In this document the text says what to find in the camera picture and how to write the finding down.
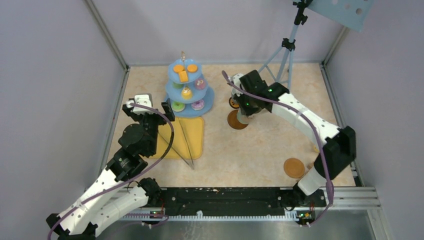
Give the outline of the yellow serving tray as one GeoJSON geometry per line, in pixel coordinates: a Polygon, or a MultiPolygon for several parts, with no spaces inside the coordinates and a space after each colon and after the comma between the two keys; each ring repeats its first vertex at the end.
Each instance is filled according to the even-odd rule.
{"type": "MultiPolygon", "coordinates": [[[[195,118],[184,118],[177,117],[172,123],[174,129],[174,135],[179,133],[183,136],[180,124],[177,122],[177,119],[180,119],[180,122],[183,124],[184,132],[188,139],[188,144],[193,156],[193,160],[200,158],[203,152],[203,141],[204,141],[204,120],[201,117],[195,118]]],[[[158,127],[159,131],[168,131],[171,132],[171,128],[168,124],[161,125],[158,127]]],[[[154,159],[158,159],[156,154],[152,156],[154,159]]]]}

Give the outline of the dark brown wooden saucer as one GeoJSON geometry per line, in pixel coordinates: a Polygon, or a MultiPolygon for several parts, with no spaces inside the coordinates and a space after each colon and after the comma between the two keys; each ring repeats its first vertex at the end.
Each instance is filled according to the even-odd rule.
{"type": "Polygon", "coordinates": [[[239,113],[239,111],[237,109],[232,110],[227,115],[227,123],[231,128],[233,128],[235,130],[242,130],[242,129],[245,129],[249,124],[240,122],[238,120],[238,117],[237,117],[238,113],[239,113]]]}

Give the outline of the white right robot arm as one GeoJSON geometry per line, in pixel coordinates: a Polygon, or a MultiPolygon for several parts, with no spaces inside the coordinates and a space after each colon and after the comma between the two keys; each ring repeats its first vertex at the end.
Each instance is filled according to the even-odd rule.
{"type": "Polygon", "coordinates": [[[238,105],[235,115],[238,123],[248,125],[253,116],[267,111],[286,120],[318,149],[312,169],[294,186],[294,202],[307,206],[320,187],[326,187],[327,193],[333,194],[333,179],[357,156],[355,130],[324,120],[300,103],[283,84],[268,85],[257,70],[231,77],[225,72],[222,75],[232,87],[231,98],[238,105]]]}

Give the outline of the green glazed donut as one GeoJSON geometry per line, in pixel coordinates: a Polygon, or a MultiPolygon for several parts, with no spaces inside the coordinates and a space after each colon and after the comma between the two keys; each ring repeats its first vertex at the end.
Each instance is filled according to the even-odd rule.
{"type": "Polygon", "coordinates": [[[174,112],[182,112],[186,108],[186,104],[178,101],[173,101],[171,103],[171,108],[174,112]]]}

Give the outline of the black and yellow round coaster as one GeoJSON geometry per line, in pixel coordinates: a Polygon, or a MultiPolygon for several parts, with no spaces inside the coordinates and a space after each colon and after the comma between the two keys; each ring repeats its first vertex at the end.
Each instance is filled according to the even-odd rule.
{"type": "Polygon", "coordinates": [[[229,103],[230,107],[233,108],[233,109],[239,109],[240,108],[240,105],[232,97],[229,98],[228,103],[229,103]]]}

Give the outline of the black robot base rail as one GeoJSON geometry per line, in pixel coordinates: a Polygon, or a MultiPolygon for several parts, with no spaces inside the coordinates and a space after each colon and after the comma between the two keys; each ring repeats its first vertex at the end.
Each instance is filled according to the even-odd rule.
{"type": "Polygon", "coordinates": [[[320,189],[305,195],[291,187],[163,187],[146,207],[179,210],[218,204],[294,209],[325,207],[327,198],[320,189]]]}

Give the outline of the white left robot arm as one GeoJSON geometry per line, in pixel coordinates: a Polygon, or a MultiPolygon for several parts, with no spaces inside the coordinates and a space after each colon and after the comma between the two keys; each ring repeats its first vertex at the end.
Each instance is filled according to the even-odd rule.
{"type": "Polygon", "coordinates": [[[123,111],[135,122],[128,125],[118,140],[120,149],[106,164],[99,177],[69,208],[50,214],[47,239],[57,234],[60,240],[95,240],[110,225],[136,208],[154,207],[160,202],[161,189],[153,178],[141,179],[125,196],[110,201],[117,192],[147,173],[172,149],[175,115],[171,101],[161,103],[164,112],[146,103],[130,99],[123,111]],[[144,158],[157,152],[159,126],[168,125],[171,131],[163,154],[149,165],[144,158]]]}

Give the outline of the cream cup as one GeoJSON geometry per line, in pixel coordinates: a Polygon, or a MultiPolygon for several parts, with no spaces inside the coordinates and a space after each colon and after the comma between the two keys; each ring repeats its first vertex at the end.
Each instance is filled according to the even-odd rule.
{"type": "Polygon", "coordinates": [[[237,112],[236,119],[243,125],[248,125],[252,121],[251,117],[243,115],[240,111],[237,112]]]}

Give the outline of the purple donut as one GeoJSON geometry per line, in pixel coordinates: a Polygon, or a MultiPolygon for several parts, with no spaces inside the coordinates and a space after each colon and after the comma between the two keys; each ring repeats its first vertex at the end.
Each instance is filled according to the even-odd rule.
{"type": "Polygon", "coordinates": [[[194,111],[200,111],[205,107],[205,101],[203,99],[200,99],[198,101],[195,101],[191,104],[191,108],[194,111]]]}

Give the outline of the green cupcake with topping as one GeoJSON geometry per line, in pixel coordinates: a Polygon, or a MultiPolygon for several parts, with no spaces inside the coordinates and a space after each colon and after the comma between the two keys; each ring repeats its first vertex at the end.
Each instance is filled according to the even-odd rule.
{"type": "Polygon", "coordinates": [[[175,82],[173,82],[173,83],[172,83],[172,86],[173,86],[175,89],[181,89],[181,88],[183,88],[183,87],[184,87],[184,84],[181,84],[181,83],[175,83],[175,82]]]}

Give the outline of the light brown wooden coaster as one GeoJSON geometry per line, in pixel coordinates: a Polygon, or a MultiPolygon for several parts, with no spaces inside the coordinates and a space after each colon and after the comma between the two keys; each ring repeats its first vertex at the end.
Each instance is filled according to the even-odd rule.
{"type": "Polygon", "coordinates": [[[305,174],[305,166],[297,158],[288,158],[283,164],[283,169],[293,179],[299,179],[305,174]]]}

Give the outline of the yellow cupcake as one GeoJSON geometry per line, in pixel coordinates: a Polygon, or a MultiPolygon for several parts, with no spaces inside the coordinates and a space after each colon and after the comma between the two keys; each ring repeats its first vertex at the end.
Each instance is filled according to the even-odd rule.
{"type": "Polygon", "coordinates": [[[190,100],[193,97],[192,90],[188,86],[183,87],[181,90],[181,97],[184,100],[190,100]]]}

